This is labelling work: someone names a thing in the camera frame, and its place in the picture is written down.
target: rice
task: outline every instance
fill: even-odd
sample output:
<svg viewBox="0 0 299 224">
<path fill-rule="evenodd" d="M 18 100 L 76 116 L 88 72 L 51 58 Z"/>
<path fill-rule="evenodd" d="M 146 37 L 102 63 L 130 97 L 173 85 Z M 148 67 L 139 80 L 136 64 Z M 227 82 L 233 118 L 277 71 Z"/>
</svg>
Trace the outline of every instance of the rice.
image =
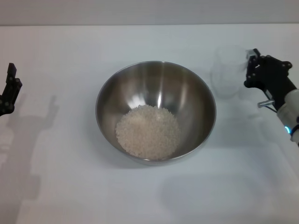
<svg viewBox="0 0 299 224">
<path fill-rule="evenodd" d="M 178 121 L 165 108 L 138 106 L 116 125 L 119 144 L 129 154 L 159 160 L 173 154 L 179 144 Z"/>
</svg>

